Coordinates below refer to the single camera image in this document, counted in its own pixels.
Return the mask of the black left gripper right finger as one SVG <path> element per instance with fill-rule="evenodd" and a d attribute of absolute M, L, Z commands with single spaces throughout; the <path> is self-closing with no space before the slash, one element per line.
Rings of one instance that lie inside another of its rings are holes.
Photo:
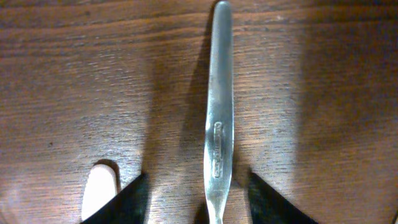
<path fill-rule="evenodd" d="M 318 224 L 253 172 L 249 173 L 248 200 L 253 224 Z"/>

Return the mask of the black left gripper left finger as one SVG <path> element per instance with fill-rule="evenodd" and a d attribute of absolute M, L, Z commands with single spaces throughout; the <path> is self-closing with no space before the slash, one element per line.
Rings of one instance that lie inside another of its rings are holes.
<path fill-rule="evenodd" d="M 149 199 L 149 181 L 142 173 L 81 224 L 144 224 Z"/>

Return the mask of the steel dessert spoon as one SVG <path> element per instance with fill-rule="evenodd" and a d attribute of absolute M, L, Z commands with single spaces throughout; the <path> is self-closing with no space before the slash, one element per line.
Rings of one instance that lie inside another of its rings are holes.
<path fill-rule="evenodd" d="M 211 224 L 223 222 L 234 151 L 233 19 L 229 1 L 216 3 L 211 30 L 203 175 Z"/>

